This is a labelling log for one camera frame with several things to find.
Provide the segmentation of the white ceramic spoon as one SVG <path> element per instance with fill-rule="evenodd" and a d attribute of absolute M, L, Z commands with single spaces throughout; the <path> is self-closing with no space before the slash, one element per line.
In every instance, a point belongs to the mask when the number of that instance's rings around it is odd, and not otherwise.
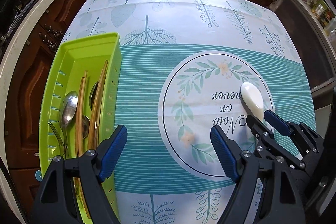
<path fill-rule="evenodd" d="M 241 98 L 251 114 L 264 121 L 264 101 L 258 88 L 249 82 L 242 83 L 240 87 Z"/>

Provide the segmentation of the tan bamboo chopstick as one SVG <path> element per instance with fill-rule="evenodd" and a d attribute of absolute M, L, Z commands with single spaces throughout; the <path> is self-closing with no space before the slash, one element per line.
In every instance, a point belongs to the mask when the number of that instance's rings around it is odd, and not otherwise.
<path fill-rule="evenodd" d="M 95 137 L 95 139 L 94 139 L 93 149 L 95 149 L 97 147 L 97 144 L 98 144 L 98 128 L 99 128 L 99 124 L 100 124 L 100 111 L 101 111 L 101 102 L 102 102 L 102 98 L 101 98 L 102 90 L 101 90 L 101 93 L 100 93 L 100 103 L 98 105 L 97 120 L 96 120 L 96 123 L 94 124 L 94 137 Z"/>
<path fill-rule="evenodd" d="M 106 68 L 108 65 L 108 60 L 105 61 L 104 66 L 102 67 L 100 78 L 98 81 L 96 96 L 93 102 L 93 110 L 91 115 L 91 122 L 88 131 L 88 149 L 93 149 L 94 142 L 95 142 L 95 123 L 97 120 L 97 112 L 98 112 L 98 105 L 100 103 L 100 93 L 102 88 L 104 87 L 103 80 L 106 73 Z"/>

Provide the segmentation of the small steel spoon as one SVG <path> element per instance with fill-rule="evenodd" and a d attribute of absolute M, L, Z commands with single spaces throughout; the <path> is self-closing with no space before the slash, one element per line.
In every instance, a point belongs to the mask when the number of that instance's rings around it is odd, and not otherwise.
<path fill-rule="evenodd" d="M 89 124 L 90 124 L 89 118 L 87 116 L 83 115 L 82 116 L 82 136 L 83 136 L 83 139 L 85 139 L 88 136 Z"/>

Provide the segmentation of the steel fork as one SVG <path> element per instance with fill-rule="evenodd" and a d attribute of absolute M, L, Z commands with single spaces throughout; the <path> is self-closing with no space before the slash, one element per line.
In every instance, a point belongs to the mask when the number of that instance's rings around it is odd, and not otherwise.
<path fill-rule="evenodd" d="M 55 126 L 52 124 L 51 121 L 47 121 L 49 127 L 51 128 L 52 132 L 54 133 L 54 135 L 56 136 L 56 139 L 58 141 L 58 144 L 59 144 L 59 149 L 60 149 L 60 153 L 62 156 L 64 156 L 66 154 L 66 148 L 64 146 L 64 143 L 57 131 L 57 129 L 55 128 Z"/>

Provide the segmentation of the brown wooden chopstick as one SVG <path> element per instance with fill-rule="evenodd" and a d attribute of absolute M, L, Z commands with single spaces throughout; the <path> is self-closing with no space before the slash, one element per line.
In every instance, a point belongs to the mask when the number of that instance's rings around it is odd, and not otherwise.
<path fill-rule="evenodd" d="M 76 156 L 80 157 L 83 150 L 83 135 L 82 135 L 82 115 L 83 115 L 83 100 L 85 90 L 85 77 L 81 78 L 80 90 L 78 96 L 77 110 L 76 110 Z"/>

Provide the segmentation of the large steel spoon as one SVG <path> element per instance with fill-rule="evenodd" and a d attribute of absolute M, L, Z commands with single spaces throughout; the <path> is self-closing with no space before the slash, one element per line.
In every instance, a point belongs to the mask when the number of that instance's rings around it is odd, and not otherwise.
<path fill-rule="evenodd" d="M 66 129 L 71 124 L 77 109 L 78 93 L 76 91 L 70 91 L 62 102 L 62 107 L 60 110 L 60 128 L 64 137 L 64 148 L 65 156 L 69 158 L 69 149 L 68 149 L 68 137 Z"/>

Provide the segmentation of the steel spoon among chopsticks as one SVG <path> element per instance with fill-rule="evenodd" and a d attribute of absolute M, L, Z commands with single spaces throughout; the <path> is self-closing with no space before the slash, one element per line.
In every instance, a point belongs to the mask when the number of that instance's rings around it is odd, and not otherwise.
<path fill-rule="evenodd" d="M 90 106 L 91 110 L 93 110 L 93 104 L 94 104 L 94 101 L 95 101 L 97 86 L 98 86 L 98 81 L 94 83 L 94 85 L 91 89 L 90 95 L 89 95 L 89 106 Z"/>

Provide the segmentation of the dark brown chopstick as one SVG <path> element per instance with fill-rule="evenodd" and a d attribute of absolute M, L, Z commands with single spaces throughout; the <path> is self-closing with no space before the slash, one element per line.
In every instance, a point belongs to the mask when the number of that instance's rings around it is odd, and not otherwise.
<path fill-rule="evenodd" d="M 84 96 L 85 96 L 85 88 L 87 82 L 87 73 L 88 71 L 84 71 L 84 76 L 82 77 L 80 93 L 79 93 L 79 102 L 78 102 L 78 152 L 79 156 L 83 154 L 83 136 L 82 136 L 82 115 L 83 115 L 83 107 L 84 107 Z"/>

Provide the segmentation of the leaf patterned tablecloth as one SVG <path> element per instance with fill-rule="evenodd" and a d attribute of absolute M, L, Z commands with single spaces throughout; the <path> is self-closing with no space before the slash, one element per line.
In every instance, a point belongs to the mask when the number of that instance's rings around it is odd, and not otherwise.
<path fill-rule="evenodd" d="M 120 35 L 114 170 L 122 223 L 215 223 L 234 189 L 210 142 L 253 151 L 240 99 L 254 84 L 281 118 L 315 127 L 299 54 L 278 16 L 246 0 L 86 0 L 64 40 Z"/>

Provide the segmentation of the green plastic utensil tray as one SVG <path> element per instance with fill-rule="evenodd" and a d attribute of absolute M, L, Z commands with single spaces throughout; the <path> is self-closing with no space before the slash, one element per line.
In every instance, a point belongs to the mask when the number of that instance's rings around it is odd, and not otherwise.
<path fill-rule="evenodd" d="M 61 43 L 42 100 L 42 182 L 34 223 L 118 223 L 113 171 L 127 141 L 115 125 L 119 34 Z"/>

